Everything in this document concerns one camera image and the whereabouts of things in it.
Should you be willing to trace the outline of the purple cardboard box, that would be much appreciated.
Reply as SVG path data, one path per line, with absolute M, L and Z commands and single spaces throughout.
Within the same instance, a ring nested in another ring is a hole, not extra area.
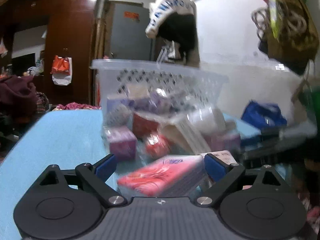
M 103 136 L 111 154 L 117 161 L 133 160 L 136 157 L 137 138 L 126 126 L 107 127 Z

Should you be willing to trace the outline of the red pink tissue pack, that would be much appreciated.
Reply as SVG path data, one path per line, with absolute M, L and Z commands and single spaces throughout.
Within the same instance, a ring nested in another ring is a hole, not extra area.
M 132 197 L 184 197 L 207 178 L 201 155 L 167 155 L 117 180 L 121 194 Z

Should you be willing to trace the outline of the red item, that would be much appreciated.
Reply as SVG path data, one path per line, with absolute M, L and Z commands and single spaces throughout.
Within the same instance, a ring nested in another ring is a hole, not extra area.
M 151 133 L 144 142 L 145 152 L 153 159 L 161 158 L 171 152 L 170 142 L 160 133 Z

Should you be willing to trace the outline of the blue printed shopping bag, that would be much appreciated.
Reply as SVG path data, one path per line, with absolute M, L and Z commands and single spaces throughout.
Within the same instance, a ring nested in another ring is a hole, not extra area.
M 246 106 L 241 120 L 257 129 L 287 126 L 279 106 L 275 103 L 258 103 L 250 101 Z

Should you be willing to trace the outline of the white thank you card box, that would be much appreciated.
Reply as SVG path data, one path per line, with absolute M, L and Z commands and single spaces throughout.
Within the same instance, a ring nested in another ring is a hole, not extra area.
M 232 156 L 232 154 L 227 151 L 216 151 L 216 152 L 209 152 L 209 154 L 212 154 L 213 156 L 215 156 L 217 159 L 223 161 L 226 165 L 230 165 L 230 164 L 235 164 L 236 160 L 234 159 L 234 157 Z

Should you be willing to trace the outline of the pink floral bedsheet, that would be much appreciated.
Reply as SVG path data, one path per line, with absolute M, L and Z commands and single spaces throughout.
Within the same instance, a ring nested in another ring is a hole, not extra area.
M 54 111 L 63 111 L 63 110 L 80 110 L 80 109 L 87 109 L 87 110 L 100 110 L 101 107 L 98 106 L 92 106 L 87 104 L 80 104 L 76 102 L 68 103 L 67 105 L 57 105 L 54 108 Z

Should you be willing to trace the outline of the white plastic perforated basket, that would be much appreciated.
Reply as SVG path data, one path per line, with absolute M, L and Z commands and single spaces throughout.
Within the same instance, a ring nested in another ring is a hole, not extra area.
M 216 105 L 225 76 L 137 60 L 93 60 L 92 69 L 99 78 L 103 138 L 120 127 L 132 129 L 134 113 L 164 124 L 186 115 L 201 134 L 226 129 Z

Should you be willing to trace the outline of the dark maroon clothes pile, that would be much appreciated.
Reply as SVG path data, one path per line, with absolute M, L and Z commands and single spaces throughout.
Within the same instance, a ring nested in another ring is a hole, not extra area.
M 1 113 L 13 118 L 30 118 L 37 111 L 33 76 L 1 78 Z

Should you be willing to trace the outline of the orange white hanging bag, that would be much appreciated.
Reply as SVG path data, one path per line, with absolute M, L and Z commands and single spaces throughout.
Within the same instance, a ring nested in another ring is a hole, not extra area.
M 72 58 L 55 55 L 51 68 L 52 81 L 58 86 L 68 86 L 72 83 Z

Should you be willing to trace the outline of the black hanging garment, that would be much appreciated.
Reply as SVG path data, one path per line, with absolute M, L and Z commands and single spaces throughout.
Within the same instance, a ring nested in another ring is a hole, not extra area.
M 176 12 L 170 14 L 159 26 L 157 37 L 178 43 L 181 57 L 188 61 L 190 51 L 195 48 L 195 16 L 193 14 L 180 15 Z

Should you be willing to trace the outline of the grey metal door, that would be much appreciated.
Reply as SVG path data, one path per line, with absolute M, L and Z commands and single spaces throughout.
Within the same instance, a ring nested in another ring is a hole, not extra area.
M 145 34 L 149 11 L 137 5 L 114 5 L 109 58 L 150 61 L 152 40 Z

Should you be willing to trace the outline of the white tote bag blue letters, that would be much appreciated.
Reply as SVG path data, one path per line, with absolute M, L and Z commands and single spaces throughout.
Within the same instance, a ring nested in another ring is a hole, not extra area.
M 179 15 L 194 15 L 191 0 L 155 0 L 150 3 L 150 22 L 145 30 L 148 38 L 155 38 L 160 26 L 174 13 Z

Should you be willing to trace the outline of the dark red wooden wardrobe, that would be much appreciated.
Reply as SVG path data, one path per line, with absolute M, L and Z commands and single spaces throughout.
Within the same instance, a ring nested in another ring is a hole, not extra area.
M 95 20 L 100 0 L 9 0 L 1 6 L 10 34 L 46 25 L 44 74 L 34 79 L 39 92 L 52 104 L 90 103 Z M 53 83 L 54 57 L 71 57 L 72 81 Z

